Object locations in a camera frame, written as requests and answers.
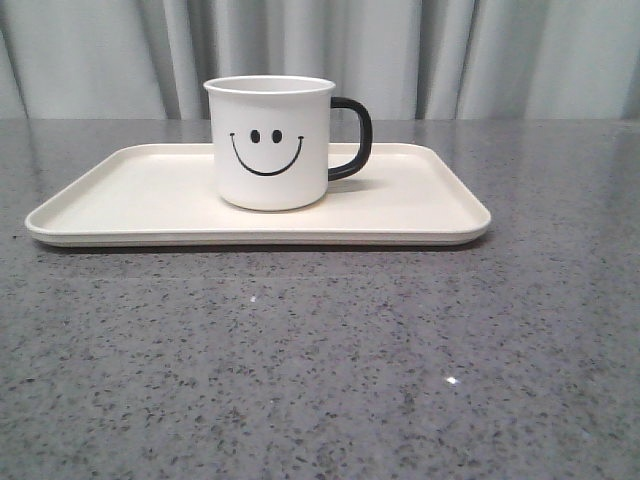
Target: mug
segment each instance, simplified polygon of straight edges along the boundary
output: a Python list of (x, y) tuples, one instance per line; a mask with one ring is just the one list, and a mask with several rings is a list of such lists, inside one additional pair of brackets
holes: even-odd
[[(252, 210), (289, 210), (319, 200), (328, 182), (367, 163), (373, 129), (366, 108), (331, 97), (329, 80), (299, 76), (223, 77), (204, 83), (209, 94), (217, 191)], [(344, 165), (329, 168), (329, 112), (347, 108), (360, 119), (360, 146)]]

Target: mug rim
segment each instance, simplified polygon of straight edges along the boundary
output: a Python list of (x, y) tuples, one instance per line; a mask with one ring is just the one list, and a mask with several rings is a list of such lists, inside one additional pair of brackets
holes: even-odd
[[(260, 90), (257, 88), (239, 88), (237, 85), (235, 88), (234, 83), (257, 83), (264, 80), (282, 80), (300, 82), (300, 84), (308, 84), (308, 88), (288, 88), (283, 90)], [(318, 77), (306, 77), (301, 75), (235, 75), (230, 77), (218, 77), (207, 80), (203, 84), (204, 88), (208, 92), (216, 93), (228, 93), (236, 95), (256, 95), (256, 96), (276, 96), (276, 95), (301, 95), (308, 93), (322, 93), (329, 92), (336, 87), (336, 84), (331, 80)]]

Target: gray speckled countertop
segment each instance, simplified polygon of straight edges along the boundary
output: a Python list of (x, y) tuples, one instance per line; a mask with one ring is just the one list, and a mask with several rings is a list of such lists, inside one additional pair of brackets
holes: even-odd
[(490, 231), (46, 247), (29, 211), (115, 150), (206, 142), (208, 123), (1, 121), (0, 478), (637, 478), (640, 123), (375, 132), (438, 152)]

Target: curtain fold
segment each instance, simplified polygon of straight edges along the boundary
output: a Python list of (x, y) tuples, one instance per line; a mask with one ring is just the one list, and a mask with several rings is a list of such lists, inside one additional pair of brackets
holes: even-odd
[(204, 118), (329, 78), (375, 119), (638, 118), (637, 0), (2, 0), (0, 118)]

